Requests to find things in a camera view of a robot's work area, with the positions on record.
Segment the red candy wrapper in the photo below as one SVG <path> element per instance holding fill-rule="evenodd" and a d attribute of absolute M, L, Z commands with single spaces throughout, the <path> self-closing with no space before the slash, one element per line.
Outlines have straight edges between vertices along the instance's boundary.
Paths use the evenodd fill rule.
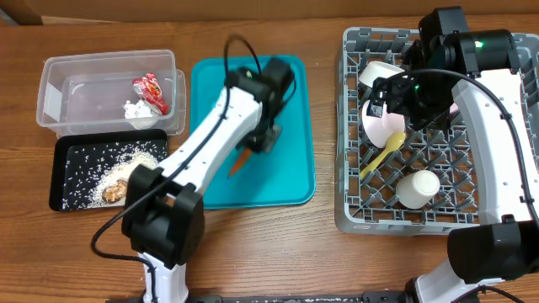
<path fill-rule="evenodd" d="M 163 102 L 163 93 L 153 73 L 133 80 L 133 88 L 156 113 L 167 114 L 168 105 Z"/>

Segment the dish rack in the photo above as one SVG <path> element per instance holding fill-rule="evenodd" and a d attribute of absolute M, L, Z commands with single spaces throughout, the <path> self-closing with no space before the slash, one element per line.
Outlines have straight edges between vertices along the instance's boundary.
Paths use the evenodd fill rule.
<path fill-rule="evenodd" d="M 520 58 L 522 109 L 531 148 L 539 164 L 539 36 L 513 34 Z M 349 28 L 336 59 L 335 100 L 338 141 L 335 159 L 335 225 L 344 232 L 417 236 L 448 234 L 476 226 L 477 179 L 466 127 L 458 115 L 449 130 L 412 130 L 399 151 L 360 182 L 360 170 L 381 150 L 368 140 L 360 122 L 371 89 L 358 81 L 370 61 L 401 65 L 402 54 L 419 39 L 416 29 Z M 440 179 L 439 193 L 422 209 L 398 203 L 399 179 L 428 169 Z"/>

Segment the yellow spoon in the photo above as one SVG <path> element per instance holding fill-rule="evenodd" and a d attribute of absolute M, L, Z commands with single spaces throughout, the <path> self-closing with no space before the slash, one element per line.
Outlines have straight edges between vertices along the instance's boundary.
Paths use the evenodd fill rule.
<path fill-rule="evenodd" d="M 369 172 L 373 172 L 378 165 L 382 162 L 384 158 L 389 155 L 390 152 L 397 151 L 401 145 L 404 143 L 404 139 L 406 139 L 406 133 L 402 131 L 394 132 L 389 138 L 386 140 L 386 148 L 378 157 L 376 157 L 374 160 L 372 160 L 369 165 L 367 165 L 363 170 L 361 170 L 360 178 L 364 178 Z"/>

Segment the walnut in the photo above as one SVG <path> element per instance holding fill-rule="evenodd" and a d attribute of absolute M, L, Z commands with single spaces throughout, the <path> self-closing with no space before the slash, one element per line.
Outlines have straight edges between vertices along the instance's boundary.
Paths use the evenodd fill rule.
<path fill-rule="evenodd" d="M 127 181 L 120 179 L 103 191 L 103 200 L 107 203 L 115 203 L 124 198 L 126 194 Z"/>

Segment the wooden table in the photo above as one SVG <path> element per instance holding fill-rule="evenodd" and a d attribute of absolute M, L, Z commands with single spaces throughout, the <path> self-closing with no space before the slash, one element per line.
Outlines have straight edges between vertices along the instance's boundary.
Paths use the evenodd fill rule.
<path fill-rule="evenodd" d="M 468 16 L 472 29 L 539 34 L 538 15 Z M 45 60 L 105 51 L 170 49 L 187 76 L 217 57 L 231 33 L 260 54 L 295 54 L 307 68 L 317 192 L 300 207 L 208 211 L 205 237 L 188 265 L 192 294 L 323 295 L 401 290 L 446 257 L 445 237 L 344 234 L 334 224 L 334 64 L 351 26 L 416 28 L 419 17 L 106 24 L 0 28 L 0 301 L 103 302 L 139 295 L 141 265 L 102 259 L 90 238 L 117 210 L 69 214 L 47 201 L 56 135 L 35 123 Z M 247 55 L 238 45 L 232 55 Z M 177 147 L 186 135 L 174 137 Z M 133 253 L 119 225 L 99 244 Z M 539 275 L 501 288 L 539 301 Z M 501 300 L 487 295 L 490 301 Z"/>

